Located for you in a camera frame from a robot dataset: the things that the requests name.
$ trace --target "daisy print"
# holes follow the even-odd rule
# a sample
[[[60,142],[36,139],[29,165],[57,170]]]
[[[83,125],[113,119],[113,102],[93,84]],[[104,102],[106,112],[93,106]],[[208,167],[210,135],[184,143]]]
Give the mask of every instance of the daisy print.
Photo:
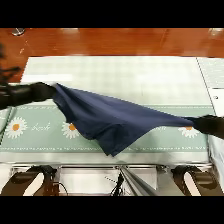
[[[63,132],[63,135],[66,136],[66,138],[70,138],[70,139],[79,136],[78,130],[76,129],[75,125],[72,123],[68,124],[63,122],[62,132]]]
[[[17,138],[27,129],[26,121],[21,117],[15,117],[7,126],[5,132],[8,138]]]
[[[183,127],[178,128],[182,132],[182,135],[188,138],[194,138],[198,135],[199,131],[195,130],[193,127]]]

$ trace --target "navy blue fabric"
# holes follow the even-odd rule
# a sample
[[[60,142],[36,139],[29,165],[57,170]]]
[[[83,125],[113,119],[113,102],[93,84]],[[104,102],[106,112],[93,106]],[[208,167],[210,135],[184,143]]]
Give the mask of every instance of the navy blue fabric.
[[[56,84],[54,102],[87,139],[96,139],[106,155],[117,155],[158,126],[193,126],[193,122],[131,102]]]

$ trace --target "wooden floor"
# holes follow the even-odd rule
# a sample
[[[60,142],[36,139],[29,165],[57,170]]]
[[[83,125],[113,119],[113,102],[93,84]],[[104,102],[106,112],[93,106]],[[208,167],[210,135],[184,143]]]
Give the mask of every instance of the wooden floor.
[[[20,66],[11,81],[21,79],[28,57],[59,55],[164,55],[224,58],[221,28],[26,28],[13,36],[0,28],[7,58],[3,68]]]

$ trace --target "daisy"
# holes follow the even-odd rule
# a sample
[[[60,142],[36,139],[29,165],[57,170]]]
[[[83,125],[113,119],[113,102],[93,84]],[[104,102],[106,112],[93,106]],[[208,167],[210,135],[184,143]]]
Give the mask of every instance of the daisy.
[[[15,117],[6,128],[8,138],[17,138],[27,129],[26,121],[21,117]]]
[[[62,131],[64,132],[63,135],[66,135],[66,138],[75,138],[76,136],[79,136],[79,132],[74,126],[74,124],[68,124],[63,122],[62,125]]]
[[[189,138],[191,137],[194,138],[199,133],[199,131],[195,130],[193,127],[183,127],[183,128],[178,128],[178,130],[182,131],[182,135]]]

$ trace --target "brown object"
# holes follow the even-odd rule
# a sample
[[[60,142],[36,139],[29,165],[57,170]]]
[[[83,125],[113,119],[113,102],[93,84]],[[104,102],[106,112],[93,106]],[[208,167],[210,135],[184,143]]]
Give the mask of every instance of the brown object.
[[[11,79],[19,82],[28,57],[65,55],[154,55],[224,58],[224,30],[211,28],[26,28],[13,36],[0,29],[7,58],[3,68],[20,66]]]
[[[177,166],[172,170],[173,179],[179,189],[186,196],[192,196],[184,180],[184,174],[188,172],[201,196],[224,196],[220,184],[211,172],[202,172],[195,166]]]
[[[50,166],[33,166],[26,172],[15,173],[3,187],[1,196],[23,196],[25,190],[41,172],[44,174],[44,181],[34,196],[59,196],[59,185],[54,183],[56,171]]]

